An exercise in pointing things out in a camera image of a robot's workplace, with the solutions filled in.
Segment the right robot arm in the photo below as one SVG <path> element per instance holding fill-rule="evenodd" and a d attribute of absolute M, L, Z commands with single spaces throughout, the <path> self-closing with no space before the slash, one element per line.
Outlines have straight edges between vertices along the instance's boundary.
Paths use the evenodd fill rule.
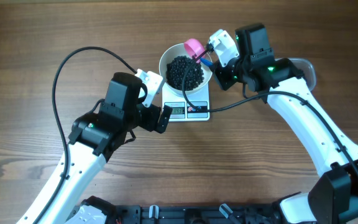
<path fill-rule="evenodd" d="M 278 203 L 283 223 L 346 223 L 358 218 L 358 145 L 311 94 L 308 77 L 289 58 L 277 59 L 264 25 L 218 30 L 209 45 L 218 56 L 214 72 L 223 90 L 241 83 L 291 127 L 319 175 L 308 193 Z"/>

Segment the pink scoop blue handle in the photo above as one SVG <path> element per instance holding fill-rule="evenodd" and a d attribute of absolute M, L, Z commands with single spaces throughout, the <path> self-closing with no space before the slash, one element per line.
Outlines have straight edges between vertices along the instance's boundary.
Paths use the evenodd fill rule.
<path fill-rule="evenodd" d="M 203 52 L 206 51 L 204 45 L 196 39 L 188 39 L 184 43 L 184 48 L 186 53 L 193 59 L 198 58 Z M 202 57 L 196 63 L 202 63 L 208 67 L 212 66 L 213 64 L 210 59 L 206 59 L 206 54 L 202 55 Z"/>

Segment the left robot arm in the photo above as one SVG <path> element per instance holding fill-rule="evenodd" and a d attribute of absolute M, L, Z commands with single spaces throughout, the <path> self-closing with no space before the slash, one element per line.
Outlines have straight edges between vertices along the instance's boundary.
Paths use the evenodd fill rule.
<path fill-rule="evenodd" d="M 163 133 L 172 110 L 152 104 L 162 85 L 154 72 L 115 73 L 105 98 L 73 123 L 62 158 L 19 223 L 65 223 L 113 152 L 135 140 L 126 138 L 134 128 Z"/>

